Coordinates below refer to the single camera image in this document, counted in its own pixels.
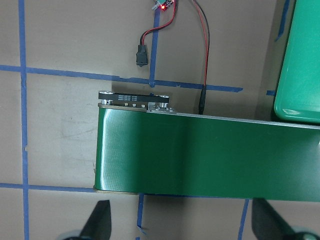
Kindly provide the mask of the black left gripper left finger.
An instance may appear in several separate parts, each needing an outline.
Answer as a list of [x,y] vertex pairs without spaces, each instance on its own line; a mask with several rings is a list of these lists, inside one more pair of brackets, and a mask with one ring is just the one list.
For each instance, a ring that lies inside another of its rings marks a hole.
[[97,202],[80,235],[82,240],[109,240],[111,237],[111,205],[109,200]]

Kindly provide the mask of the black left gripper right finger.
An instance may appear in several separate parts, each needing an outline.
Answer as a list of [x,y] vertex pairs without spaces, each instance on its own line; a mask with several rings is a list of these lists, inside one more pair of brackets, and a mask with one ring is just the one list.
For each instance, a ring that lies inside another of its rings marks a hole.
[[264,198],[252,199],[251,228],[257,240],[294,240],[293,228]]

